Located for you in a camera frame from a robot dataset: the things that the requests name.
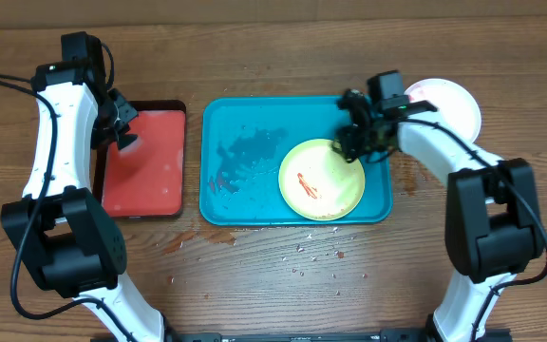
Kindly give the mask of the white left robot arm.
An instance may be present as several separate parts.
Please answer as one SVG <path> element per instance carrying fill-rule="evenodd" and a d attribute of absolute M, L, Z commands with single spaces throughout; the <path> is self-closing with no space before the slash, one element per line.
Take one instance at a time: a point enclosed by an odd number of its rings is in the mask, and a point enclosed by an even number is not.
<path fill-rule="evenodd" d="M 34 97 L 40 114 L 28 183 L 0 216 L 16 250 L 9 285 L 16 312 L 43 320 L 84 306 L 118 341 L 179 340 L 132 282 L 123 235 L 91 191 L 91 150 L 135 141 L 129 124 L 137 110 L 87 60 L 3 80 Z"/>

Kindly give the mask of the black tray with red water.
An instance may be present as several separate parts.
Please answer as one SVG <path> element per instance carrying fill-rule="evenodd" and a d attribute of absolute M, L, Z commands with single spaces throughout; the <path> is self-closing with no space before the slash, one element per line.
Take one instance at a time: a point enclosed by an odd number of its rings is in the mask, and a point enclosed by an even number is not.
<path fill-rule="evenodd" d="M 136 101 L 130 123 L 138 138 L 120 150 L 98 150 L 93 194 L 115 219 L 163 218 L 182 211 L 186 106 L 179 100 Z"/>

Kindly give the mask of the yellow-green plate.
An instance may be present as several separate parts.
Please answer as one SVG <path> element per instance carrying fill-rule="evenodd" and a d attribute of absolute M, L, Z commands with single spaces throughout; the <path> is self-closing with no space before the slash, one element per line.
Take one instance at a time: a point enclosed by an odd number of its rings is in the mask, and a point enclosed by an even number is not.
<path fill-rule="evenodd" d="M 329 221 L 348 215 L 366 189 L 364 167 L 346 162 L 332 149 L 332 141 L 313 139 L 295 146 L 278 172 L 283 200 L 299 216 Z"/>

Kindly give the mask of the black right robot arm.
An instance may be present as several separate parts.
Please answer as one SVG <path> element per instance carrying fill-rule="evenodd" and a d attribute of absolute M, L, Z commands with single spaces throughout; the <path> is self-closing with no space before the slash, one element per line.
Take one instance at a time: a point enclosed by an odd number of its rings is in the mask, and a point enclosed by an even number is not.
<path fill-rule="evenodd" d="M 385 329 L 379 339 L 512 340 L 510 330 L 487 330 L 486 321 L 505 289 L 547 276 L 547 233 L 531 165 L 478 147 L 433 103 L 412 102 L 389 86 L 369 94 L 348 89 L 337 105 L 350 115 L 333 144 L 346 161 L 401 151 L 446 189 L 444 243 L 454 274 L 443 302 L 424 327 Z"/>

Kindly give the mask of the white plate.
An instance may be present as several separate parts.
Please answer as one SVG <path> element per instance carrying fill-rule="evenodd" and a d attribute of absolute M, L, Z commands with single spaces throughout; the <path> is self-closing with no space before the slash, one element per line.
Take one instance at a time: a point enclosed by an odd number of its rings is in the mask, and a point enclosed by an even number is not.
<path fill-rule="evenodd" d="M 481 132 L 481 110 L 472 94 L 446 79 L 429 78 L 405 90 L 411 102 L 429 101 L 465 140 L 474 143 Z"/>

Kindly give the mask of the blue plastic tray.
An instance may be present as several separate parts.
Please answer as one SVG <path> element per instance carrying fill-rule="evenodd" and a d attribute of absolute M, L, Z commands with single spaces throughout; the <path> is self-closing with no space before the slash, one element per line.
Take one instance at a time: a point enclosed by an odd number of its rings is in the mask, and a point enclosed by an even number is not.
<path fill-rule="evenodd" d="M 350 123 L 334 96 L 220 98 L 203 112 L 199 209 L 220 226 L 309 225 L 283 200 L 278 171 L 295 146 Z"/>

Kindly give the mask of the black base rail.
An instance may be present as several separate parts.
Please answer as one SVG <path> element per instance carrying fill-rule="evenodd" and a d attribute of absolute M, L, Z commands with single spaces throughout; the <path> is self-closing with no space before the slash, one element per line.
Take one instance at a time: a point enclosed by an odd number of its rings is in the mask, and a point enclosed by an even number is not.
<path fill-rule="evenodd" d="M 418 342 L 425 341 L 423 329 L 384 329 L 374 333 L 335 332 L 306 334 L 221 335 L 219 333 L 180 334 L 182 342 Z"/>

